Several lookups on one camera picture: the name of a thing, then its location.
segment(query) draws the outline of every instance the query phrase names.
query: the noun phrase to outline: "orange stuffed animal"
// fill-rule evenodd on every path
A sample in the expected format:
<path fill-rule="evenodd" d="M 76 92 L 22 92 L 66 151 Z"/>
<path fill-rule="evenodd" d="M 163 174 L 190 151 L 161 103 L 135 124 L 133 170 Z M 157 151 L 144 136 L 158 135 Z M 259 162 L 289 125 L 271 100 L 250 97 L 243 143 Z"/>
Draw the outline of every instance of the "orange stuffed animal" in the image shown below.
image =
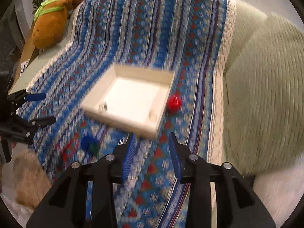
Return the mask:
<path fill-rule="evenodd" d="M 32 40 L 36 48 L 46 49 L 62 40 L 68 10 L 83 0 L 46 0 L 35 14 Z"/>

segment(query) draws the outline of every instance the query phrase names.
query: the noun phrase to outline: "red ball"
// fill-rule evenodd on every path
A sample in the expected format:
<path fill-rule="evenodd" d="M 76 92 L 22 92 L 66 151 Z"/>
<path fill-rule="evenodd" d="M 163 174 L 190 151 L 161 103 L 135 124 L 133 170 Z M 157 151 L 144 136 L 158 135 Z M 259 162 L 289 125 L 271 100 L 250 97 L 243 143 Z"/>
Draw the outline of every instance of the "red ball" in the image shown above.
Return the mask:
<path fill-rule="evenodd" d="M 176 113 L 180 110 L 181 107 L 181 98 L 177 95 L 171 95 L 168 98 L 167 107 L 169 112 Z"/>

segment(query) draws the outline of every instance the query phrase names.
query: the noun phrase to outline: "blue striped blanket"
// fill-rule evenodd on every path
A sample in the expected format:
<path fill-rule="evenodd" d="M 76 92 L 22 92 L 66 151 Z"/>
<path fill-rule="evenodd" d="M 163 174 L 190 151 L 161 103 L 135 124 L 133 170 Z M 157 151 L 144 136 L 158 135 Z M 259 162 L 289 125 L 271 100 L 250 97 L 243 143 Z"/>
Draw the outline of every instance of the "blue striped blanket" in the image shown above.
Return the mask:
<path fill-rule="evenodd" d="M 182 98 L 181 111 L 164 118 L 157 140 L 137 138 L 129 180 L 114 186 L 114 197 L 119 227 L 184 227 L 189 186 L 176 181 L 168 134 L 174 131 L 180 143 L 207 159 L 221 143 L 222 73 L 233 5 L 233 0 L 85 0 L 71 17 L 66 48 L 27 88 L 47 99 L 19 109 L 28 120 L 57 117 L 30 146 L 49 178 L 55 181 L 73 161 L 97 161 L 126 137 L 79 108 L 112 64 L 175 70 L 172 92 Z M 81 149 L 85 135 L 98 141 L 97 156 Z"/>

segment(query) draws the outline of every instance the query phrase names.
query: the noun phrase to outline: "wooden tray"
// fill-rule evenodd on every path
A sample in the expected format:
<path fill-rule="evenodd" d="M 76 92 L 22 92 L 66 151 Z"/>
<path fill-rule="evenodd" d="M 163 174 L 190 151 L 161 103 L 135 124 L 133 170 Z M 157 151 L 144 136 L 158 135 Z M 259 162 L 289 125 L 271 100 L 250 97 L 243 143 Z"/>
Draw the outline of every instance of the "wooden tray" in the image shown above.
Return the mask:
<path fill-rule="evenodd" d="M 85 114 L 99 122 L 156 139 L 174 72 L 113 65 L 81 103 Z"/>

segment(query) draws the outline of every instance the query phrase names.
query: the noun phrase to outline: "silver bolt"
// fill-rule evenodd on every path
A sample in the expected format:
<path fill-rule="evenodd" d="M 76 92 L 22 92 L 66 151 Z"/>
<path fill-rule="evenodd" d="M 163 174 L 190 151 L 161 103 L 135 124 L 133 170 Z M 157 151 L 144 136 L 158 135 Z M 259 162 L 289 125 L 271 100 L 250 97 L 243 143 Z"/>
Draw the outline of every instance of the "silver bolt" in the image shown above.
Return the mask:
<path fill-rule="evenodd" d="M 230 170 L 230 169 L 232 168 L 232 165 L 231 165 L 229 162 L 225 162 L 225 163 L 223 164 L 223 167 L 224 167 L 225 169 L 227 169 L 227 170 Z"/>
<path fill-rule="evenodd" d="M 73 169 L 77 169 L 80 166 L 80 163 L 79 162 L 73 162 L 71 166 L 72 166 Z"/>
<path fill-rule="evenodd" d="M 114 158 L 115 158 L 115 156 L 114 156 L 113 154 L 108 154 L 108 155 L 105 157 L 105 159 L 106 159 L 107 161 L 112 161 L 112 160 L 114 160 Z"/>
<path fill-rule="evenodd" d="M 189 155 L 189 159 L 192 161 L 196 161 L 199 157 L 196 154 Z"/>

